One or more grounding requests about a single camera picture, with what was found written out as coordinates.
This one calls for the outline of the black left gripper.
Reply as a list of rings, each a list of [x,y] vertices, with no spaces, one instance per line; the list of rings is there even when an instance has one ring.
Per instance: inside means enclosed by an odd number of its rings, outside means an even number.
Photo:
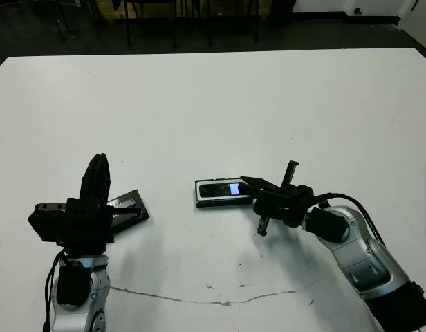
[[[36,233],[44,242],[54,242],[67,253],[103,253],[114,242],[114,216],[142,214],[141,207],[107,204],[111,176],[105,153],[89,162],[82,177],[79,198],[65,203],[36,205]]]

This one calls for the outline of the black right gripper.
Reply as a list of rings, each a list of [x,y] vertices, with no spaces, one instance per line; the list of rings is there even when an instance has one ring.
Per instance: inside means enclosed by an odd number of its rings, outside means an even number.
[[[314,192],[305,185],[291,184],[293,174],[299,162],[291,160],[288,163],[281,186],[277,186],[262,178],[242,176],[246,184],[246,192],[257,196],[254,211],[260,215],[257,233],[267,235],[269,220],[283,221],[289,228],[298,228],[308,209],[307,205],[313,200]]]

